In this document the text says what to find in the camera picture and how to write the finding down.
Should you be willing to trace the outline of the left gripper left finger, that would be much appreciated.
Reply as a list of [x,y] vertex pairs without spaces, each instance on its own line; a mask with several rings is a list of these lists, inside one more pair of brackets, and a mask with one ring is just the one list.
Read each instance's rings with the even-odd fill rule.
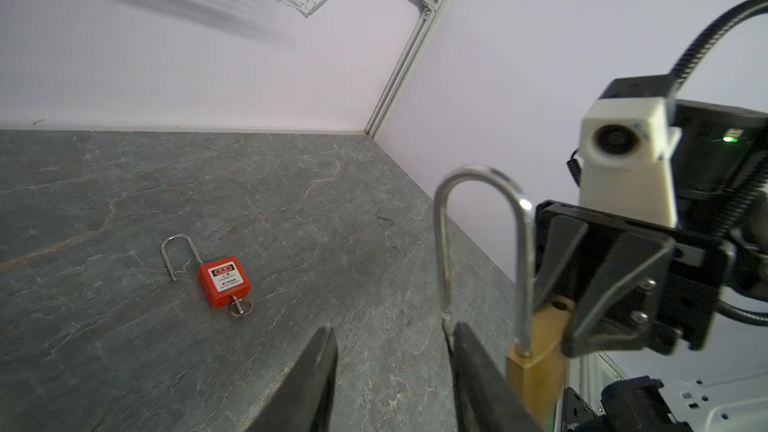
[[322,326],[247,431],[329,431],[337,364],[335,331]]

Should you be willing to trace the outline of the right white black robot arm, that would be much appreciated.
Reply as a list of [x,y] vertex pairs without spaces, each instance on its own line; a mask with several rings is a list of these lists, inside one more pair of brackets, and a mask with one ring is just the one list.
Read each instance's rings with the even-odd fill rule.
[[700,351],[716,317],[765,327],[724,289],[767,298],[767,117],[679,98],[714,46],[764,15],[746,0],[717,17],[668,73],[613,80],[582,120],[569,161],[574,205],[536,209],[520,268],[510,363],[523,386],[593,352]]

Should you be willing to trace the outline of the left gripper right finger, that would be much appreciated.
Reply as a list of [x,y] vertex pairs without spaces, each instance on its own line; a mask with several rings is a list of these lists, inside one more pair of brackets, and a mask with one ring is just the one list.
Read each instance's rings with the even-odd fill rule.
[[458,431],[540,430],[464,322],[451,332],[451,372]]

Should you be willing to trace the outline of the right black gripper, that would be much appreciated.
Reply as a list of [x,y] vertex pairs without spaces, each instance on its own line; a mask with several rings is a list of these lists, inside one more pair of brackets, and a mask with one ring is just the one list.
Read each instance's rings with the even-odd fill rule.
[[731,243],[556,201],[538,205],[535,232],[534,308],[574,304],[565,356],[704,347]]

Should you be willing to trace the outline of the red safety padlock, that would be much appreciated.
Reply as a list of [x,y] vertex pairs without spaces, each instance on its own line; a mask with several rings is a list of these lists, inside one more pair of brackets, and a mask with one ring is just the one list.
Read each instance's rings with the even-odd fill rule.
[[172,235],[165,238],[160,244],[160,253],[171,282],[177,281],[177,270],[172,265],[166,248],[172,241],[179,239],[187,243],[198,263],[198,281],[211,309],[226,307],[228,310],[233,295],[248,299],[247,296],[251,291],[251,282],[238,258],[236,256],[229,256],[215,261],[204,262],[194,242],[186,234]]

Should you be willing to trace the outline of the silver key with ring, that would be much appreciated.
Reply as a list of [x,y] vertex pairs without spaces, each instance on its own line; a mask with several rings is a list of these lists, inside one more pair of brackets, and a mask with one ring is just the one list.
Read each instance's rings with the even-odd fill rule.
[[253,303],[246,298],[239,298],[235,295],[231,297],[228,311],[231,316],[241,318],[249,315],[253,310]]

